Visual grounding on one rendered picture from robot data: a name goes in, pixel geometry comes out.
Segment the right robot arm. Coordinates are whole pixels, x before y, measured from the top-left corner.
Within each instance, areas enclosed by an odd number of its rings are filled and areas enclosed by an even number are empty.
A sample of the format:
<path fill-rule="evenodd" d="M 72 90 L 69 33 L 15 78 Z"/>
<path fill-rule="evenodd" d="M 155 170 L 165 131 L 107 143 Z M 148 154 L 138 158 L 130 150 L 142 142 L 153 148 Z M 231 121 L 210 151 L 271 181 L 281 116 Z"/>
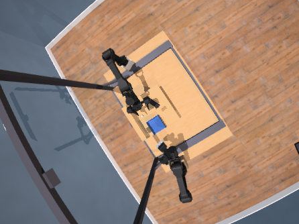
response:
<path fill-rule="evenodd" d="M 187 185 L 186 185 L 186 179 L 185 179 L 185 175 L 187 173 L 187 171 L 185 170 L 186 167 L 184 163 L 181 162 L 181 159 L 178 156 L 178 152 L 175 146 L 170 146 L 168 148 L 168 152 L 171 158 L 169 159 L 167 155 L 163 154 L 163 156 L 160 158 L 160 162 L 162 164 L 168 165 L 168 161 L 170 161 L 169 162 L 170 170 L 173 172 L 174 176 L 176 176 L 178 186 L 180 189 L 180 194 L 181 194 L 181 197 L 179 194 L 179 198 L 181 200 L 180 202 L 189 203 L 192 201 L 192 196 L 190 191 L 187 189 Z M 171 162 L 173 162 L 173 164 L 171 164 Z"/>

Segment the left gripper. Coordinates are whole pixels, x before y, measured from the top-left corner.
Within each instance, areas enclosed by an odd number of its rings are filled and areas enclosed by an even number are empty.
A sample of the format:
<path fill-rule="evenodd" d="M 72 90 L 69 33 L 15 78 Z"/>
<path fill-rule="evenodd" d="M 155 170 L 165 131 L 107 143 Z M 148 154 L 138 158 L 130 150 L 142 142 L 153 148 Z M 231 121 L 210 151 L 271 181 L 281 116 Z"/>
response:
<path fill-rule="evenodd" d="M 137 98 L 137 95 L 135 97 L 135 101 L 136 100 L 138 100 L 140 102 L 140 100 Z M 146 96 L 145 98 L 143 98 L 143 101 L 141 101 L 141 102 L 142 102 L 142 104 L 145 103 L 145 105 L 148 108 L 148 110 L 150 110 L 149 106 L 148 106 L 148 104 L 150 103 L 150 98 L 148 96 Z M 127 107 L 127 113 L 128 114 L 134 113 L 134 114 L 136 114 L 136 115 L 139 116 L 139 114 L 133 109 L 133 106 L 131 106 L 131 105 Z"/>

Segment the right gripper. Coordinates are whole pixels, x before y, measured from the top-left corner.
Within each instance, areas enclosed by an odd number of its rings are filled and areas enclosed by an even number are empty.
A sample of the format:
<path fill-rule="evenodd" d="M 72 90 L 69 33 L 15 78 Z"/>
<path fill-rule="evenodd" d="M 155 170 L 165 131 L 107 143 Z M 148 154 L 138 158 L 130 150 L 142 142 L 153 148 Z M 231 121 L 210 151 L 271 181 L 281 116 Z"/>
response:
<path fill-rule="evenodd" d="M 167 145 L 162 142 L 161 145 L 158 147 L 159 151 L 165 153 L 165 155 L 167 155 L 167 157 L 170 159 L 170 155 L 168 153 L 168 149 L 167 149 Z"/>

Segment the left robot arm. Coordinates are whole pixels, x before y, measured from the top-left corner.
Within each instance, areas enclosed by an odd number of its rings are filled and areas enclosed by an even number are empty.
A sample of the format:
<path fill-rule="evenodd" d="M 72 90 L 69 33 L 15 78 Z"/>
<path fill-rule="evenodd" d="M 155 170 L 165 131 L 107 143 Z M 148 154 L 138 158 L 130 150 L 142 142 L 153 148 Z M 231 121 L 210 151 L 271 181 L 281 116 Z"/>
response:
<path fill-rule="evenodd" d="M 133 109 L 136 112 L 141 110 L 141 107 L 143 106 L 142 102 L 139 102 L 138 100 L 135 101 L 136 94 L 133 92 L 133 87 L 131 86 L 131 83 L 128 82 L 125 78 L 123 78 L 122 74 L 120 73 L 119 69 L 115 64 L 116 62 L 119 66 L 126 66 L 128 63 L 128 60 L 126 63 L 126 57 L 124 57 L 124 55 L 119 57 L 111 48 L 104 51 L 102 54 L 103 60 L 106 62 L 107 66 L 111 69 L 112 73 L 118 81 L 119 90 L 121 91 L 122 96 L 126 96 L 126 104 L 132 105 Z"/>

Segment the blue open tray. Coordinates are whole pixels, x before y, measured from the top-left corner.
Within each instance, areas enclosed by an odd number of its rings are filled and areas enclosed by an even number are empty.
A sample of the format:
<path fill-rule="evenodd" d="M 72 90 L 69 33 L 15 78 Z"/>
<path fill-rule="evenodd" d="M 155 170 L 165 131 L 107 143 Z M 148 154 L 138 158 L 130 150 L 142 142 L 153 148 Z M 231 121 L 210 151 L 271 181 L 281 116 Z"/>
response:
<path fill-rule="evenodd" d="M 163 121 L 160 119 L 160 116 L 155 116 L 153 119 L 150 119 L 147 122 L 147 126 L 150 128 L 150 130 L 152 131 L 152 133 L 156 134 L 159 131 L 163 130 L 164 128 L 166 128 L 166 126 L 164 125 Z"/>

